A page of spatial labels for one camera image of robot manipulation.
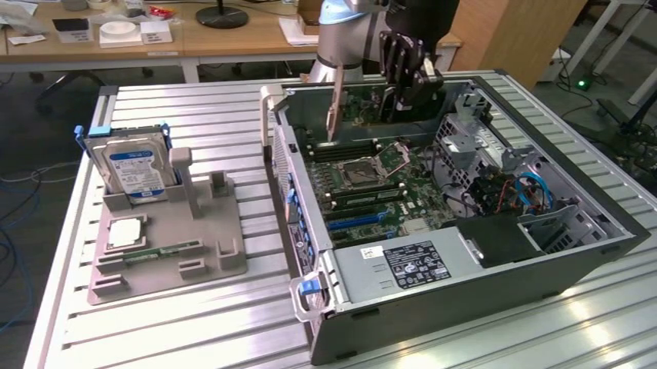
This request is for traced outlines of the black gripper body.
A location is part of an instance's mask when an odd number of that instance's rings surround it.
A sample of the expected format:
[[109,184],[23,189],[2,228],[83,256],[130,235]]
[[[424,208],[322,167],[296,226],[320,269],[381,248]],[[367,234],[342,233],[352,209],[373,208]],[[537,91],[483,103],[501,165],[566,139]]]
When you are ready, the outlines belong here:
[[436,45],[453,25],[460,0],[393,0],[385,21],[401,35]]

